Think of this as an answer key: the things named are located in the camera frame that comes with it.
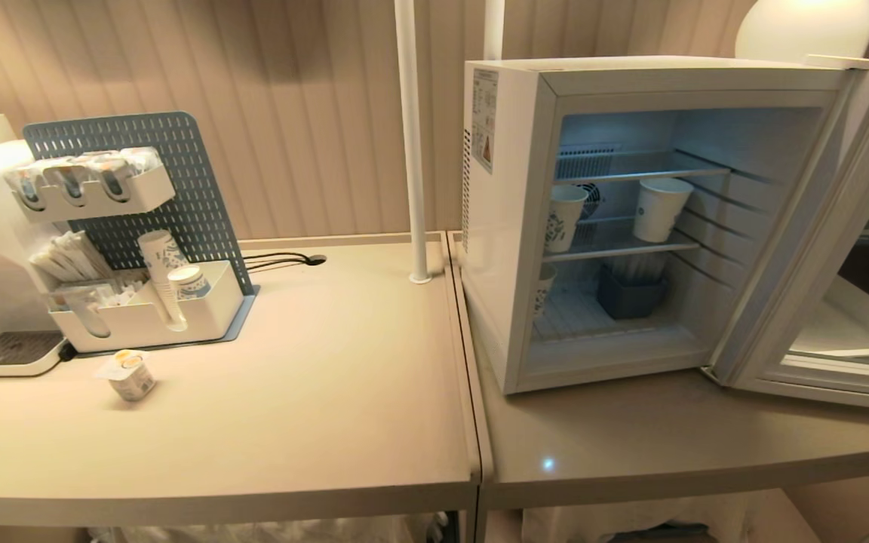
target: countertop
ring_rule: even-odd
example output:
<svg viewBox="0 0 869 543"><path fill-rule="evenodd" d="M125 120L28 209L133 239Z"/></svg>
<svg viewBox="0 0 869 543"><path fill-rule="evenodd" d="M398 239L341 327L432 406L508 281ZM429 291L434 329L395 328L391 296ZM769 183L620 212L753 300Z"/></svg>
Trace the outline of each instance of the countertop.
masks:
<svg viewBox="0 0 869 543"><path fill-rule="evenodd" d="M459 303L482 443L480 509L710 495L869 475L869 409L733 391L699 370L504 396Z"/></svg>
<svg viewBox="0 0 869 543"><path fill-rule="evenodd" d="M477 441L444 237L257 241L327 255L251 275L237 340L154 351L124 402L104 357L0 378L0 525L234 523L473 508Z"/></svg>

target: white organizer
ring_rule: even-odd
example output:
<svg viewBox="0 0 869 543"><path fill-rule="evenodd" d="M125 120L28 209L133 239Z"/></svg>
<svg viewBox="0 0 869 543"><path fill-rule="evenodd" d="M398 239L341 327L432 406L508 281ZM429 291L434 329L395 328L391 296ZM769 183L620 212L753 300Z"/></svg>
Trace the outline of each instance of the white organizer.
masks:
<svg viewBox="0 0 869 543"><path fill-rule="evenodd" d="M244 294L230 262L197 262L210 282L210 292L203 298L181 299L180 310L186 317L186 329L168 329L166 310L152 283L143 285L127 305L101 307L97 310L110 329L108 337L96 337L86 330L71 311L51 312L52 319L69 343L80 353L114 351L118 348L148 347L217 339L227 333L237 315Z"/></svg>
<svg viewBox="0 0 869 543"><path fill-rule="evenodd" d="M120 214L145 213L163 205L166 200L176 195L170 176L165 166L159 166L148 172L125 179L121 184L130 195L130 200L117 202L111 199L103 183L87 181L82 183L82 200L85 205L73 206L63 197L63 190L58 186L42 186L38 196L45 200L44 210L31 210L22 203L13 190L13 197L18 207L32 222L59 222L62 220L92 219L98 216L120 216Z"/></svg>
<svg viewBox="0 0 869 543"><path fill-rule="evenodd" d="M868 293L836 276L790 351L827 357L869 357Z"/></svg>

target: wooden wall panel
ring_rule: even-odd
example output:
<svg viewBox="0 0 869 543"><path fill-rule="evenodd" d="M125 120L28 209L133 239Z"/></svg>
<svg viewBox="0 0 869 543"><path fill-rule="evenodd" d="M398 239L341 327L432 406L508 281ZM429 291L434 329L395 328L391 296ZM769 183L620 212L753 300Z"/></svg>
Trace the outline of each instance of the wooden wall panel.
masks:
<svg viewBox="0 0 869 543"><path fill-rule="evenodd" d="M753 2L508 0L503 53L732 56ZM462 63L484 9L415 0L431 229L461 222ZM17 130L172 109L199 121L239 237L407 230L391 0L0 0Z"/></svg>

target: mini fridge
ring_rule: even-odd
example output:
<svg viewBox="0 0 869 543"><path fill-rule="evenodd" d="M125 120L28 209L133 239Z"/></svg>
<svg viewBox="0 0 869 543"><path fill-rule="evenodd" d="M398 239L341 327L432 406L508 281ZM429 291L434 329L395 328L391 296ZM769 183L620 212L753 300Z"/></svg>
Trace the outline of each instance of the mini fridge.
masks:
<svg viewBox="0 0 869 543"><path fill-rule="evenodd" d="M869 69L468 62L463 127L462 282L505 393L698 367L869 406Z"/></svg>

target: warning sticker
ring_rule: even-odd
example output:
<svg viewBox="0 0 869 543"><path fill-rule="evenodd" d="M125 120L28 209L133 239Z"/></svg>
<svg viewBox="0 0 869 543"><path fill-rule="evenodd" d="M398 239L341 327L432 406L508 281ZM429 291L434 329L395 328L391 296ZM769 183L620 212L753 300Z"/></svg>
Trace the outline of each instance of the warning sticker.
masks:
<svg viewBox="0 0 869 543"><path fill-rule="evenodd" d="M472 82L471 153L492 173L494 113L498 99L498 72L476 69Z"/></svg>

